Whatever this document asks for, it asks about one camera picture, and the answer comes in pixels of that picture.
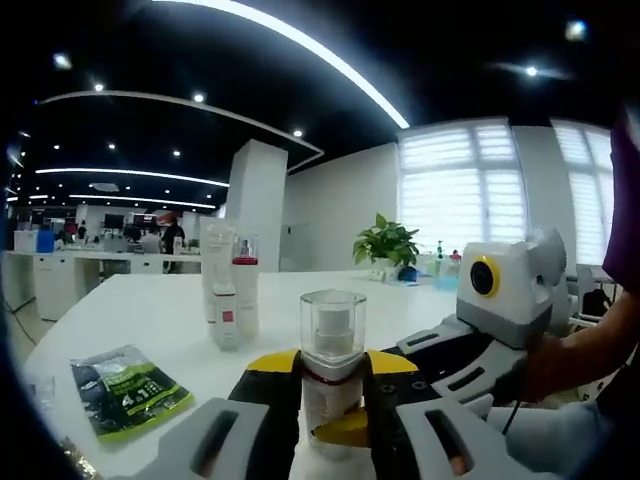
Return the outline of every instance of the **window blind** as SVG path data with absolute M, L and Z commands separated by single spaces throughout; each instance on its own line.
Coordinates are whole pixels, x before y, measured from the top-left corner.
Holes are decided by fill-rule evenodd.
M 504 119 L 450 124 L 400 137 L 400 221 L 420 229 L 422 253 L 468 242 L 524 239 L 527 209 Z
M 601 265 L 613 220 L 611 139 L 606 130 L 552 121 L 569 171 L 576 225 L 576 261 Z

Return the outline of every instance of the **purple sleeve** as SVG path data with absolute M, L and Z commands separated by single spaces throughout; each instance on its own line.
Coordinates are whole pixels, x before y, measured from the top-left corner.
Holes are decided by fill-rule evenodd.
M 631 140 L 626 116 L 611 132 L 613 226 L 604 270 L 629 292 L 640 292 L 640 151 Z

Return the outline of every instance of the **white table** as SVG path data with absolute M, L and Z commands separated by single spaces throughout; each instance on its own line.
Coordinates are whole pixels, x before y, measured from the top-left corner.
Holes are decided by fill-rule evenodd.
M 104 476 L 130 475 L 153 460 L 159 438 L 171 427 L 210 398 L 226 398 L 249 362 L 299 346 L 300 296 L 328 288 L 367 296 L 367 348 L 390 347 L 455 310 L 455 292 L 383 285 L 362 272 L 261 274 L 260 337 L 238 352 L 223 353 L 209 338 L 200 275 L 117 275 L 69 310 L 35 348 L 25 369 L 55 378 L 55 400 L 45 412 L 54 433 L 69 436 Z M 85 418 L 69 360 L 126 344 L 192 391 L 195 405 L 121 447 L 107 447 Z
M 91 249 L 6 251 L 2 258 L 5 297 L 15 310 L 35 296 L 40 317 L 57 321 L 100 283 L 100 262 L 109 260 L 128 262 L 131 273 L 162 273 L 164 262 L 199 264 L 201 257 Z

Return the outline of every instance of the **ceiling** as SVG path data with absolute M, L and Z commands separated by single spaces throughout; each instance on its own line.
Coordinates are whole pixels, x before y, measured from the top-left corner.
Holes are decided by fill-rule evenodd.
M 83 2 L 81 8 L 58 3 L 35 13 L 22 7 L 13 17 L 24 41 L 14 34 L 5 60 L 14 72 L 6 140 L 8 151 L 24 165 L 8 178 L 14 192 L 20 188 L 19 205 L 35 194 L 55 195 L 48 205 L 74 205 L 81 200 L 69 195 L 101 194 L 89 184 L 104 182 L 120 190 L 107 195 L 219 206 L 226 198 L 220 186 L 35 171 L 106 168 L 228 182 L 233 154 L 251 138 L 288 151 L 291 168 L 316 154 L 290 136 L 302 130 L 302 140 L 325 152 L 307 168 L 394 141 L 399 131 L 369 96 L 329 64 L 247 19 L 173 2 L 98 0 Z M 507 115 L 513 124 L 547 125 L 550 116 L 559 116 L 610 126 L 622 99 L 640 88 L 640 34 L 633 16 L 613 7 L 558 1 L 499 8 L 432 2 L 427 8 L 402 1 L 243 3 L 295 26 L 339 55 L 411 126 L 492 115 Z M 572 19 L 588 26 L 585 41 L 565 38 Z M 71 69 L 54 67 L 56 52 L 68 55 Z M 523 73 L 529 65 L 538 68 L 537 76 Z M 104 92 L 45 102 L 92 92 L 97 83 L 105 91 L 158 94 L 186 104 Z M 203 104 L 261 122 L 284 136 L 198 109 L 191 102 L 196 92 L 205 96 Z

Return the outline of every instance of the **green package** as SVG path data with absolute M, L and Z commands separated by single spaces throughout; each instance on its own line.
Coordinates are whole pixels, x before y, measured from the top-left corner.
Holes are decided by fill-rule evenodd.
M 71 361 L 85 413 L 100 440 L 127 438 L 188 406 L 193 395 L 132 345 Z

